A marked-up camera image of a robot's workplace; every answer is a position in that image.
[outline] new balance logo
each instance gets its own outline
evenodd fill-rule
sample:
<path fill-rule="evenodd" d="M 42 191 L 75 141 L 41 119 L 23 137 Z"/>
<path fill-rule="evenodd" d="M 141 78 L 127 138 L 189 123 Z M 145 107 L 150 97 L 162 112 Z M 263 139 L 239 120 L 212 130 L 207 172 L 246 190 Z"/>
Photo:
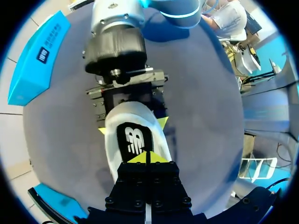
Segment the new balance logo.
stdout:
<path fill-rule="evenodd" d="M 127 142 L 130 142 L 128 145 L 129 153 L 141 154 L 143 152 L 142 148 L 144 147 L 143 134 L 139 129 L 132 129 L 131 127 L 126 127 L 125 134 Z"/>

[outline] yellow tab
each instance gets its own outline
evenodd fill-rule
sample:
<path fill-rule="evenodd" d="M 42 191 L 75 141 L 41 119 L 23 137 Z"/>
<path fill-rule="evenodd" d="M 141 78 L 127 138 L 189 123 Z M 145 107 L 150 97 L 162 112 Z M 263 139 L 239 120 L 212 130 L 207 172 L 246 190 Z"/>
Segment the yellow tab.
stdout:
<path fill-rule="evenodd" d="M 146 162 L 146 152 L 141 153 L 140 155 L 138 155 L 135 158 L 131 159 L 129 162 L 131 162 L 131 163 L 134 163 L 134 162 L 145 163 Z"/>
<path fill-rule="evenodd" d="M 102 132 L 103 134 L 106 134 L 106 128 L 105 127 L 100 127 L 99 131 Z"/>
<path fill-rule="evenodd" d="M 150 152 L 150 163 L 154 162 L 168 162 L 163 157 L 159 156 L 157 153 Z"/>
<path fill-rule="evenodd" d="M 165 125 L 166 125 L 166 122 L 167 122 L 168 118 L 169 118 L 169 117 L 165 117 L 165 118 L 159 118 L 159 119 L 157 119 L 162 129 L 164 129 L 164 127 L 165 127 Z"/>
<path fill-rule="evenodd" d="M 140 155 L 136 156 L 135 158 L 131 159 L 129 161 L 130 163 L 135 163 L 135 162 L 141 162 L 141 163 L 146 163 L 146 152 L 141 153 Z M 150 162 L 168 162 L 166 159 L 163 157 L 159 156 L 158 154 L 154 152 L 150 152 Z"/>

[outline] blue box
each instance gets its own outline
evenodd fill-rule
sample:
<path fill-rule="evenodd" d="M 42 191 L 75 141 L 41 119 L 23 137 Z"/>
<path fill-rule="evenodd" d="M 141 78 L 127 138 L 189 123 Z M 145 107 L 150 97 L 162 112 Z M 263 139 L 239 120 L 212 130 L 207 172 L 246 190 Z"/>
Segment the blue box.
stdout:
<path fill-rule="evenodd" d="M 56 56 L 71 24 L 61 11 L 27 42 L 10 83 L 8 104 L 25 106 L 50 87 Z"/>

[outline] robotic arm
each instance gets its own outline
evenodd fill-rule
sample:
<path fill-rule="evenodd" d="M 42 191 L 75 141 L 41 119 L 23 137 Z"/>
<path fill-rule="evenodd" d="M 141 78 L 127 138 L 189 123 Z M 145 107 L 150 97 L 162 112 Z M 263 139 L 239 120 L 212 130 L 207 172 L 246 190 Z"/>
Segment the robotic arm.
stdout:
<path fill-rule="evenodd" d="M 103 76 L 105 84 L 125 84 L 128 72 L 145 68 L 143 7 L 161 11 L 174 26 L 191 28 L 200 21 L 202 5 L 200 0 L 96 0 L 84 51 L 86 72 Z"/>

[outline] blue panel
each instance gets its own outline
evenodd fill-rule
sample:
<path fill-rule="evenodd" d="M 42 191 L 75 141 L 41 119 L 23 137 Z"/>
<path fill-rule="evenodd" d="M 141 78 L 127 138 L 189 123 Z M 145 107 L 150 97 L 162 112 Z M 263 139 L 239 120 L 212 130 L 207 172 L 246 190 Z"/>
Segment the blue panel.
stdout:
<path fill-rule="evenodd" d="M 254 71 L 250 76 L 257 76 L 272 71 L 269 59 L 282 69 L 286 62 L 286 55 L 283 55 L 285 52 L 285 40 L 282 36 L 276 37 L 274 40 L 257 49 L 256 54 L 260 60 L 262 70 Z"/>
<path fill-rule="evenodd" d="M 49 88 L 59 47 L 70 26 L 59 11 L 30 38 L 14 70 L 9 105 L 25 106 Z"/>
<path fill-rule="evenodd" d="M 76 200 L 60 194 L 42 183 L 34 187 L 34 189 L 53 210 L 71 222 L 77 223 L 73 218 L 74 216 L 87 218 L 87 214 Z"/>

